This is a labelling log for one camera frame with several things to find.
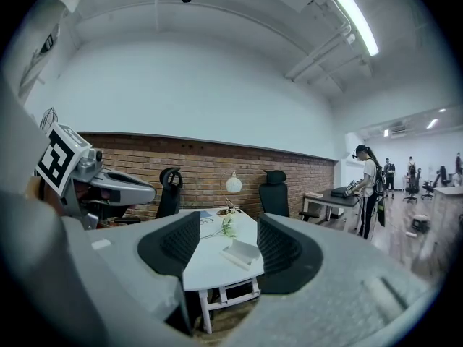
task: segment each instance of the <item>white table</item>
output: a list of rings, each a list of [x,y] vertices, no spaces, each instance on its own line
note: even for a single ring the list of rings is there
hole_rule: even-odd
[[[180,212],[205,210],[212,216],[201,220],[200,237],[217,232],[222,225],[223,216],[217,215],[223,208],[198,210],[180,210]],[[233,227],[236,239],[257,246],[257,223],[245,213],[235,213]],[[263,274],[263,258],[259,258],[244,270],[219,254],[221,250],[232,244],[232,239],[226,236],[214,236],[201,239],[183,272],[184,291],[197,291],[200,297],[201,310],[206,331],[211,334],[211,318],[209,311],[221,309],[244,301],[249,301],[260,295],[256,277]],[[252,292],[233,299],[228,299],[226,290],[246,283],[252,284]],[[220,302],[208,303],[208,289],[219,289]]]

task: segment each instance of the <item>black pants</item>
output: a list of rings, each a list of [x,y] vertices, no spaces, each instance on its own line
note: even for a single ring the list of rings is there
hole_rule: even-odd
[[[386,177],[386,189],[394,190],[394,177]]]
[[[359,235],[363,236],[363,239],[368,239],[368,234],[370,233],[371,215],[373,213],[373,208],[375,207],[377,197],[378,195],[373,193],[373,195],[370,197],[363,198],[362,200],[362,226],[360,227]]]

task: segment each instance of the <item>ceiling light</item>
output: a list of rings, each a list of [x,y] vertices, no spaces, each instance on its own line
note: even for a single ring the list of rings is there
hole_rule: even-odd
[[[437,121],[438,121],[438,119],[432,120],[432,121],[429,123],[428,127],[426,127],[426,129],[432,129],[433,126],[436,124]]]
[[[368,53],[370,53],[371,56],[375,56],[379,52],[378,46],[376,45],[375,38],[373,37],[367,20],[360,11],[360,8],[357,6],[354,0],[337,1],[344,8],[350,19],[353,21],[355,27],[359,31],[359,34],[362,36],[363,42],[367,46]]]

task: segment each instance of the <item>black office chair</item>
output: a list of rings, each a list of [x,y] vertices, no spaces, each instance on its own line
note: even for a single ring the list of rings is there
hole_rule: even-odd
[[[423,194],[421,196],[421,199],[425,199],[425,198],[431,198],[432,199],[434,197],[431,193],[434,193],[434,188],[437,186],[437,182],[439,181],[440,177],[441,177],[441,172],[437,171],[436,180],[434,180],[434,182],[432,182],[431,180],[425,181],[425,184],[422,186],[422,188],[427,193]]]
[[[278,170],[264,170],[264,172],[267,174],[267,182],[259,186],[263,212],[289,217],[288,186],[284,183],[286,174]],[[302,216],[303,221],[309,221],[311,217],[320,217],[317,213],[311,212],[300,211],[299,214]]]
[[[161,182],[163,189],[161,202],[159,203],[158,212],[156,213],[156,218],[175,215],[179,212],[180,190],[183,187],[183,179],[179,171],[179,167],[171,167],[166,168],[159,175],[159,181]],[[174,184],[174,179],[176,176],[179,178],[179,183],[177,185]]]
[[[415,178],[413,176],[410,177],[410,186],[405,190],[410,193],[408,197],[405,197],[404,200],[409,202],[410,200],[414,200],[418,202],[418,198],[416,198],[415,194],[420,191],[420,177],[421,177],[421,168],[418,169],[418,175]]]
[[[451,180],[447,180],[447,170],[445,166],[441,166],[441,183],[443,187],[447,187],[447,184],[451,183]]]

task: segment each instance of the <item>white wall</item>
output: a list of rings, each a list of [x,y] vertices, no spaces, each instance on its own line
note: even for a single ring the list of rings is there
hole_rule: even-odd
[[[67,23],[63,22],[60,27],[61,33],[56,47],[51,52],[47,64],[35,81],[25,103],[25,110],[35,118],[38,124],[45,110],[53,103],[52,99],[60,74],[77,51]]]
[[[52,96],[80,132],[211,140],[335,159],[328,101],[264,57],[205,38],[133,35],[82,47]]]
[[[462,95],[460,72],[443,42],[435,38],[415,50],[400,49],[373,59],[373,78],[348,87],[333,102],[335,122],[344,134],[459,105]]]
[[[344,136],[344,139],[346,152],[336,164],[334,171],[334,184],[337,187],[345,187],[352,180],[363,179],[363,168],[365,167],[363,162],[352,159],[352,152],[358,145],[365,144],[364,139],[355,132],[349,132]]]
[[[444,165],[447,173],[455,172],[455,158],[463,153],[463,131],[433,134],[401,139],[371,139],[367,141],[383,166],[385,159],[396,166],[396,189],[402,188],[402,177],[407,173],[409,157],[412,156],[416,166],[421,168],[421,182],[434,181],[436,171]]]

